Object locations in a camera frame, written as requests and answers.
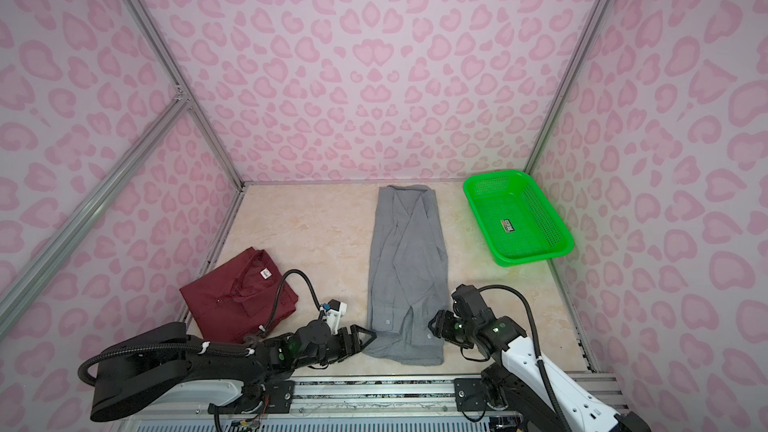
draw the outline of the aluminum frame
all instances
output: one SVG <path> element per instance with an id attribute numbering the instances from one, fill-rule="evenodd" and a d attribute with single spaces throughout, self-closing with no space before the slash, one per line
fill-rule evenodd
<path id="1" fill-rule="evenodd" d="M 180 93 L 72 212 L 67 223 L 54 234 L 45 248 L 21 270 L 19 280 L 0 300 L 0 341 L 43 292 L 64 261 L 80 245 L 176 121 L 190 110 L 186 95 Z"/>
<path id="2" fill-rule="evenodd" d="M 594 42 L 597 40 L 598 35 L 600 34 L 600 30 L 608 18 L 610 8 L 613 6 L 615 1 L 616 0 L 595 0 L 594 5 L 592 5 L 592 9 L 584 26 L 584 31 L 580 35 L 576 48 L 574 49 L 574 53 L 571 56 L 571 60 L 566 66 L 563 79 L 558 85 L 554 100 L 552 100 L 552 104 L 547 111 L 546 119 L 544 120 L 542 129 L 539 131 L 536 142 L 534 143 L 533 150 L 531 151 L 531 155 L 525 164 L 524 171 L 530 176 L 534 174 L 536 166 L 538 165 L 538 161 L 542 158 L 544 148 L 546 147 L 549 138 L 552 135 L 554 126 L 562 114 L 564 106 L 568 101 L 568 96 L 570 95 L 573 86 L 579 77 L 579 73 L 584 68 L 584 64 L 588 61 L 590 49 L 592 48 Z M 586 359 L 590 370 L 599 372 L 601 367 L 594 355 L 594 351 L 592 350 L 589 340 L 584 333 L 584 326 L 581 323 L 578 312 L 576 312 L 576 308 L 573 301 L 571 300 L 570 293 L 565 287 L 565 284 L 563 283 L 554 262 L 552 260 L 548 260 L 548 264 L 550 271 L 552 272 L 554 282 L 560 291 L 563 304 L 565 305 L 565 308 L 571 317 L 571 323 L 574 326 L 576 339 L 579 342 L 581 350 L 583 351 L 584 359 Z"/>
<path id="3" fill-rule="evenodd" d="M 274 414 L 260 420 L 258 432 L 489 432 L 490 418 L 476 423 L 462 416 L 391 418 L 278 418 Z M 222 430 L 235 432 L 238 427 Z M 212 419 L 153 420 L 132 427 L 130 432 L 214 432 Z"/>
<path id="4" fill-rule="evenodd" d="M 589 51 L 598 38 L 606 18 L 608 18 L 608 12 L 614 4 L 614 1 L 615 0 L 595 0 L 592 5 L 592 9 L 587 16 L 587 22 L 584 25 L 584 31 L 581 33 L 578 42 L 576 43 L 576 48 L 574 49 L 573 55 L 571 55 L 571 60 L 565 68 L 563 79 L 560 81 L 554 95 L 554 100 L 552 100 L 552 104 L 550 104 L 549 110 L 547 111 L 542 129 L 536 137 L 531 155 L 525 163 L 525 168 L 523 170 L 531 176 L 533 175 L 536 165 L 542 156 L 544 147 L 547 145 L 547 141 L 552 134 L 554 124 L 560 117 L 564 105 L 568 100 L 568 95 L 571 93 L 573 85 L 576 83 L 581 68 L 584 63 L 587 62 Z"/>
<path id="5" fill-rule="evenodd" d="M 628 412 L 627 401 L 613 374 L 568 372 L 581 387 L 621 413 Z M 384 375 L 293 377 L 296 382 L 288 414 L 270 415 L 275 422 L 295 418 L 450 418 L 461 417 L 456 410 L 453 379 L 479 378 L 462 375 Z M 155 420 L 197 419 L 205 426 L 211 421 L 207 404 L 161 404 L 149 406 L 114 425 L 112 430 L 128 432 Z M 512 415 L 511 411 L 488 416 Z M 251 418 L 252 415 L 223 416 L 222 421 Z"/>
<path id="6" fill-rule="evenodd" d="M 174 58 L 174 54 L 170 51 L 170 47 L 165 42 L 163 34 L 160 32 L 160 28 L 149 13 L 146 3 L 144 0 L 123 0 L 123 3 L 126 5 L 128 12 L 132 15 L 134 21 L 141 29 L 144 37 L 147 39 L 149 47 L 157 56 L 170 81 L 175 84 L 179 92 L 186 94 L 192 102 L 192 118 L 197 124 L 197 127 L 202 131 L 203 138 L 208 142 L 208 146 L 214 151 L 214 155 L 224 170 L 226 170 L 227 175 L 235 184 L 235 187 L 242 188 L 244 183 L 243 179 L 240 177 L 240 173 L 237 171 L 234 162 L 232 162 L 232 158 L 226 152 L 224 144 L 222 144 L 216 131 L 208 121 L 202 105 L 197 100 L 189 83 L 187 83 L 187 79 L 184 77 L 178 62 Z"/>

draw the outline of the pink leopard print wall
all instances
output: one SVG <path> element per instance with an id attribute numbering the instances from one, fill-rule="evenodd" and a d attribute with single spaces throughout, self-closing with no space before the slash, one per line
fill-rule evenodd
<path id="1" fill-rule="evenodd" d="M 768 0 L 618 0 L 536 178 L 654 432 L 768 429 Z"/>
<path id="2" fill-rule="evenodd" d="M 594 0 L 146 0 L 246 180 L 523 168 Z"/>
<path id="3" fill-rule="evenodd" d="M 234 188 L 182 117 L 0 343 L 0 428 L 95 432 L 77 367 L 178 318 Z"/>
<path id="4" fill-rule="evenodd" d="M 120 0 L 2 0 L 0 296 L 169 103 Z"/>

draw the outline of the black cable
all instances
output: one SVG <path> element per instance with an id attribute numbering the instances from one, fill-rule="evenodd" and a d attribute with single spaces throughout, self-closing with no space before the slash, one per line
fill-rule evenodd
<path id="1" fill-rule="evenodd" d="M 458 350 L 462 352 L 462 357 L 464 357 L 466 360 L 471 360 L 472 362 L 488 362 L 489 360 L 491 360 L 490 357 L 486 357 L 484 359 L 473 359 L 473 358 L 467 357 L 466 355 L 464 355 L 464 350 L 467 350 L 464 347 L 460 347 L 458 348 Z"/>
<path id="2" fill-rule="evenodd" d="M 473 398 L 473 397 L 482 397 L 482 414 L 480 414 L 480 417 L 471 418 L 468 415 L 466 415 L 464 410 L 462 410 L 462 415 L 464 416 L 464 418 L 466 418 L 466 420 L 469 420 L 470 422 L 477 423 L 477 422 L 479 422 L 480 420 L 482 420 L 485 417 L 485 412 L 488 410 L 488 403 L 485 402 L 485 397 L 484 396 L 480 396 L 480 395 L 471 395 L 471 396 L 467 397 L 466 399 L 464 399 L 464 401 L 466 402 L 467 400 L 469 400 L 470 398 Z"/>
<path id="3" fill-rule="evenodd" d="M 131 345 L 129 347 L 108 350 L 101 352 L 99 355 L 91 357 L 86 360 L 78 368 L 78 378 L 86 384 L 94 387 L 96 385 L 96 377 L 92 376 L 88 369 L 101 362 L 116 357 L 122 357 L 123 355 L 140 354 L 142 352 L 154 352 L 156 350 L 178 350 L 185 352 L 195 352 L 198 354 L 203 350 L 201 345 L 191 344 L 178 344 L 178 343 L 163 343 L 163 344 L 143 344 L 143 345 Z M 228 346 L 228 349 L 212 348 L 208 347 L 205 351 L 206 354 L 215 355 L 217 357 L 247 357 L 250 352 L 245 347 L 238 348 L 237 346 Z"/>
<path id="4" fill-rule="evenodd" d="M 286 279 L 291 274 L 299 274 L 304 279 L 304 282 L 306 282 L 307 286 L 310 288 L 310 293 L 312 294 L 312 300 L 315 303 L 315 308 L 320 310 L 320 301 L 317 300 L 317 295 L 315 294 L 315 289 L 312 287 L 312 282 L 310 282 L 310 278 L 306 276 L 304 272 L 297 268 L 292 268 L 288 272 L 286 272 L 283 275 L 283 278 L 278 282 L 277 284 L 277 292 L 275 293 L 275 301 L 272 303 L 272 312 L 270 312 L 270 318 L 266 321 L 266 324 L 264 325 L 264 330 L 259 332 L 259 335 L 266 336 L 270 332 L 270 326 L 272 325 L 272 321 L 275 318 L 275 313 L 277 312 L 277 304 L 280 300 L 280 294 L 283 293 L 283 284 L 285 283 Z"/>
<path id="5" fill-rule="evenodd" d="M 538 330 L 536 329 L 536 322 L 533 320 L 533 312 L 531 312 L 531 305 L 528 303 L 527 300 L 525 300 L 525 296 L 523 294 L 514 290 L 512 287 L 508 287 L 506 285 L 499 285 L 499 284 L 486 285 L 485 287 L 480 287 L 478 289 L 478 292 L 483 292 L 483 291 L 487 291 L 494 288 L 511 292 L 517 295 L 520 301 L 523 303 L 523 306 L 525 307 L 525 313 L 528 316 L 528 324 L 531 327 L 531 340 L 533 341 L 533 352 L 536 355 L 536 366 L 538 367 L 538 371 L 542 375 L 542 382 L 544 382 L 544 389 L 546 389 L 547 391 L 547 397 L 549 397 L 549 401 L 552 404 L 552 410 L 554 410 L 554 414 L 557 415 L 558 418 L 560 419 L 564 432 L 571 432 L 571 425 L 568 423 L 568 419 L 565 418 L 565 414 L 563 414 L 563 410 L 560 407 L 558 398 L 554 395 L 554 390 L 552 390 L 552 384 L 549 382 L 549 376 L 547 375 L 547 369 L 544 367 L 544 360 L 542 359 L 542 348 L 538 342 Z"/>
<path id="6" fill-rule="evenodd" d="M 216 427 L 216 432 L 222 432 L 221 430 L 221 422 L 219 422 L 219 406 L 214 406 L 214 427 Z"/>

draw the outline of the green basket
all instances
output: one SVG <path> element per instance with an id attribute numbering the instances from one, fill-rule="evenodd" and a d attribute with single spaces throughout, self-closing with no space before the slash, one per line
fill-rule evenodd
<path id="1" fill-rule="evenodd" d="M 573 249 L 573 236 L 528 174 L 472 176 L 464 181 L 464 193 L 497 264 L 510 267 Z"/>

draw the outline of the sticker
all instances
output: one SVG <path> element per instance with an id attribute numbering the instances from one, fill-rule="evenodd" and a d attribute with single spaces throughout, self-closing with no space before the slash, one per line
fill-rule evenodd
<path id="1" fill-rule="evenodd" d="M 512 226 L 512 222 L 507 220 L 506 218 L 502 219 L 502 227 L 504 227 L 504 232 L 509 234 L 510 232 L 514 232 L 514 227 Z"/>

